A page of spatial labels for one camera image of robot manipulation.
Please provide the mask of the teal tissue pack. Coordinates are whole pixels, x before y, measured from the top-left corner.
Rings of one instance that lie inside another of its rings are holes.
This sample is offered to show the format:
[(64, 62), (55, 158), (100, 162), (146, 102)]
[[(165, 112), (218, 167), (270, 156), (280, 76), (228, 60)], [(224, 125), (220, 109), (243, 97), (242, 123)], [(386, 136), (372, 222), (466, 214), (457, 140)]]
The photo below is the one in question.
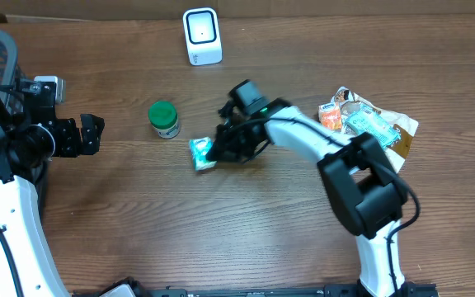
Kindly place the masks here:
[(213, 142), (210, 137), (191, 139), (189, 141), (193, 167), (197, 172), (211, 169), (216, 165), (216, 161), (210, 161), (207, 159), (207, 154), (212, 148), (212, 145)]

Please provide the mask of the green lid white jar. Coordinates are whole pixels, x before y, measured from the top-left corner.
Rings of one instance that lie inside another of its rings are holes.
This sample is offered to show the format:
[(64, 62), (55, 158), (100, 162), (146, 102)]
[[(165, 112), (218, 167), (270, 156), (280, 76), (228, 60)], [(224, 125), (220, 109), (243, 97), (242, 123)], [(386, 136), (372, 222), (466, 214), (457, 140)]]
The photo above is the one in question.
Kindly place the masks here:
[(156, 101), (148, 110), (151, 126), (163, 139), (176, 137), (181, 129), (177, 110), (169, 101)]

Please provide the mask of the orange tissue pack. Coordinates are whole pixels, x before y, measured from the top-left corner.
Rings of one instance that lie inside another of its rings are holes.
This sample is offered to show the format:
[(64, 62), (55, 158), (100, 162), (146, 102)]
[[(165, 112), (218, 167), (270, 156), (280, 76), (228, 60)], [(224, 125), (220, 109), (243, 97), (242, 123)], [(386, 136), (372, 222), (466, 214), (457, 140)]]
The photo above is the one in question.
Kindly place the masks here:
[(341, 108), (338, 102), (330, 102), (318, 107), (320, 123), (330, 130), (342, 129)]

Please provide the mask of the beige brown snack bag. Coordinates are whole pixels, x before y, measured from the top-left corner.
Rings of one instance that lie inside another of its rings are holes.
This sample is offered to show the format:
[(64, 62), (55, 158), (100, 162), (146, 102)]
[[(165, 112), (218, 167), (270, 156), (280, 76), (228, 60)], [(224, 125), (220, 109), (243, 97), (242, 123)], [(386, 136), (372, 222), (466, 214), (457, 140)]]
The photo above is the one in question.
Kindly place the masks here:
[(406, 114), (379, 108), (347, 87), (340, 87), (332, 97), (331, 102), (338, 102), (340, 105), (343, 125), (341, 132), (344, 134), (357, 136), (346, 125), (346, 119), (362, 106), (372, 108), (400, 133), (401, 139), (395, 144), (384, 148), (381, 146), (388, 160), (393, 165), (395, 172), (399, 172), (410, 152), (412, 141), (419, 125), (418, 121), (413, 120)]

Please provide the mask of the teal wet wipes pack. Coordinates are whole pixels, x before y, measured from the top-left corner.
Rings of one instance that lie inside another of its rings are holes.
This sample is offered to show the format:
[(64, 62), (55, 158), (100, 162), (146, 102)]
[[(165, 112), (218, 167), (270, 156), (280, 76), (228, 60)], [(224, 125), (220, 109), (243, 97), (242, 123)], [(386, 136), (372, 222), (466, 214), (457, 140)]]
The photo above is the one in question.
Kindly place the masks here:
[(373, 135), (383, 148), (391, 146), (401, 139), (400, 133), (368, 106), (362, 106), (358, 111), (349, 115), (346, 125), (356, 135), (363, 133)]

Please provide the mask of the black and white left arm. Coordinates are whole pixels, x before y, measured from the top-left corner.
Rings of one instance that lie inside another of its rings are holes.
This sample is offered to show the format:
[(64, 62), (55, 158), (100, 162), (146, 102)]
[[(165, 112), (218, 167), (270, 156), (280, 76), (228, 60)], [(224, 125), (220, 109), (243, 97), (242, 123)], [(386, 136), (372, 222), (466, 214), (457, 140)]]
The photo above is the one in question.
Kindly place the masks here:
[(36, 185), (51, 158), (99, 151), (105, 122), (92, 114), (60, 119), (55, 81), (0, 85), (0, 295), (68, 296), (40, 220)]

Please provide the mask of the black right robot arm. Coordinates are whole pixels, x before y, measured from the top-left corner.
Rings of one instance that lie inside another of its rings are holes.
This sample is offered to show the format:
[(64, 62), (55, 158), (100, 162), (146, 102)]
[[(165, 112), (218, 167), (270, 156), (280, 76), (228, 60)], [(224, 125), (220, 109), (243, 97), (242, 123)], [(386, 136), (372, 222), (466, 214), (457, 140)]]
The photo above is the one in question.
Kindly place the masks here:
[(225, 121), (216, 129), (207, 159), (247, 162), (265, 143), (315, 163), (334, 215), (355, 236), (360, 294), (407, 295), (396, 237), (409, 190), (378, 140), (368, 133), (352, 137), (329, 130), (284, 99), (270, 101), (251, 80), (228, 95), (219, 110)]

